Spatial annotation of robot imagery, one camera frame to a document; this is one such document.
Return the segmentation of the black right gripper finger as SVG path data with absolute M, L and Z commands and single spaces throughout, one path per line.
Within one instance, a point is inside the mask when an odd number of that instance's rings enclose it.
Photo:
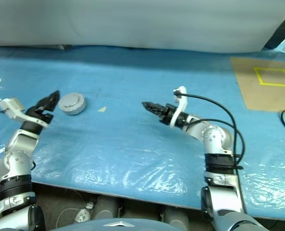
M 162 116 L 165 113 L 165 107 L 147 106 L 145 109 L 156 116 Z
M 142 102 L 142 105 L 146 110 L 164 110 L 165 106 L 160 105 L 158 103 L 152 103 L 152 102 Z

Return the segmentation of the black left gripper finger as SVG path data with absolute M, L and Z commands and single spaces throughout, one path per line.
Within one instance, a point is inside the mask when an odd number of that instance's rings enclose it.
M 60 100 L 60 91 L 57 90 L 49 96 L 39 100 L 36 104 L 37 109 L 55 109 Z
M 60 93 L 53 92 L 49 96 L 39 101 L 39 110 L 53 112 L 59 100 L 60 100 Z

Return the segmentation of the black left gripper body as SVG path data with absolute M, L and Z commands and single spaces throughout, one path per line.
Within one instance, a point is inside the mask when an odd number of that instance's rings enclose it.
M 44 113 L 44 111 L 53 112 L 54 108 L 50 106 L 32 106 L 25 112 L 25 115 L 44 121 L 50 124 L 53 120 L 53 115 L 50 113 Z

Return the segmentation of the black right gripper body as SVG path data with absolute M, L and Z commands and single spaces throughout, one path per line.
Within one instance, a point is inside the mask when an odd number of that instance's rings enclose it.
M 160 122 L 169 125 L 174 113 L 176 112 L 177 107 L 167 103 L 165 106 L 160 105 Z

